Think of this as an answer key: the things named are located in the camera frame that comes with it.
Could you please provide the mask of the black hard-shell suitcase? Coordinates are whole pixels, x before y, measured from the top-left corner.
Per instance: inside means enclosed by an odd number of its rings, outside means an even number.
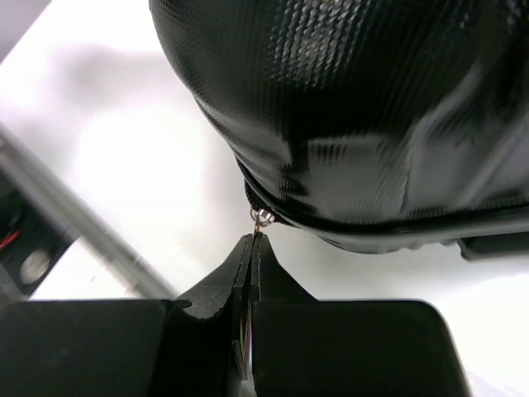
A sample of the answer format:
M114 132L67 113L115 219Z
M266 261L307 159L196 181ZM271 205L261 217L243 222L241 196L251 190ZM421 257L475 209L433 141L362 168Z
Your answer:
M346 251L528 248L525 1L153 1L253 208Z

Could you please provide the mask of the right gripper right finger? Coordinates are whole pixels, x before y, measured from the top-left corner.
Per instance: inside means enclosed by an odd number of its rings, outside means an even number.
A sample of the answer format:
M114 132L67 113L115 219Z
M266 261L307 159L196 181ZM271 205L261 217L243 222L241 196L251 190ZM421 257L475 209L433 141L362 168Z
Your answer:
M253 303L312 304L309 294L279 263L269 238L259 232L250 259L250 296Z

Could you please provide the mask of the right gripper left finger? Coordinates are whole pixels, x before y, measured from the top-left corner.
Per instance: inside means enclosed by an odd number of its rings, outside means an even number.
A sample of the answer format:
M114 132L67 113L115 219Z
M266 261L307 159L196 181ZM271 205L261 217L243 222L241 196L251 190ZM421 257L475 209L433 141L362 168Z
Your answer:
M247 378L250 345L250 259L253 236L175 302L177 373L186 380Z

